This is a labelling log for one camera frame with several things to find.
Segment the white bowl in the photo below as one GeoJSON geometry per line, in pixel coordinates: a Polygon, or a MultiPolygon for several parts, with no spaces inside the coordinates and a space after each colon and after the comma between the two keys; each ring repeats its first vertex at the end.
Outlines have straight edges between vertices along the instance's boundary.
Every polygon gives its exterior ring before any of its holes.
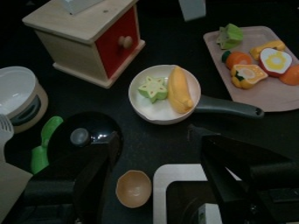
{"type": "Polygon", "coordinates": [[[0,89],[0,113],[7,116],[14,133],[18,133],[41,119],[47,96],[33,72],[21,66],[0,69],[0,89]]]}
{"type": "Polygon", "coordinates": [[[173,108],[166,99],[157,100],[154,103],[142,97],[137,88],[145,83],[145,76],[150,77],[164,77],[165,85],[168,81],[168,76],[174,68],[174,65],[160,65],[148,67],[144,71],[141,71],[136,77],[133,78],[129,89],[128,89],[128,98],[130,104],[133,106],[134,112],[149,122],[154,124],[173,124],[184,120],[190,114],[197,105],[197,102],[201,97],[201,88],[200,83],[197,82],[193,75],[184,69],[185,78],[188,82],[190,98],[193,101],[193,108],[185,113],[178,114],[173,111],[173,108]]]}
{"type": "Polygon", "coordinates": [[[116,197],[129,208],[140,207],[152,194],[150,179],[141,171],[128,171],[116,182],[116,197]]]}

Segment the pan handle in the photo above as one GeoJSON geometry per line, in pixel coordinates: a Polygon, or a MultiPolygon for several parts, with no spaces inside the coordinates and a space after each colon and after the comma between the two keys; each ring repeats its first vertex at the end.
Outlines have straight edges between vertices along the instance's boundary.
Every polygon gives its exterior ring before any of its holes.
{"type": "Polygon", "coordinates": [[[262,118],[265,114],[261,108],[245,103],[216,99],[206,95],[200,96],[200,101],[193,112],[232,114],[234,116],[244,116],[254,119],[262,118]]]}

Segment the wooden box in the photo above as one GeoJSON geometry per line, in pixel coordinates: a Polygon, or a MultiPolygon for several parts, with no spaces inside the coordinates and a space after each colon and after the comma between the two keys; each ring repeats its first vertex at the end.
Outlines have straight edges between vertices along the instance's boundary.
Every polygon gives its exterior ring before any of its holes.
{"type": "Polygon", "coordinates": [[[53,59],[53,67],[109,88],[145,42],[140,39],[136,0],[104,0],[77,15],[50,0],[23,19],[53,59]]]}

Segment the green toy vegetable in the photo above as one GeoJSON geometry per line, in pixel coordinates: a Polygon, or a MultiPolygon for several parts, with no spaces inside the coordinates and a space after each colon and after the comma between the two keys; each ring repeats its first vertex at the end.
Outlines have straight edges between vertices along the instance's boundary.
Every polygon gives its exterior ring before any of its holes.
{"type": "Polygon", "coordinates": [[[229,49],[238,45],[242,40],[242,31],[233,25],[228,24],[218,28],[217,44],[220,49],[229,49]]]}
{"type": "Polygon", "coordinates": [[[164,78],[152,78],[145,77],[145,84],[142,84],[137,91],[140,95],[145,98],[149,98],[150,103],[154,103],[156,100],[162,100],[166,97],[166,88],[164,86],[164,78]]]}

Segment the wooden lid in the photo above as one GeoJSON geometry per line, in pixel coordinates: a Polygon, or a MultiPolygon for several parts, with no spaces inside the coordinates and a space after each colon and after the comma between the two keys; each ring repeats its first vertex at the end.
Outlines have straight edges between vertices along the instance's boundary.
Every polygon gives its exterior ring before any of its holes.
{"type": "Polygon", "coordinates": [[[136,0],[104,0],[70,15],[61,1],[50,0],[22,18],[22,22],[35,30],[82,43],[93,42],[136,3],[136,0]]]}

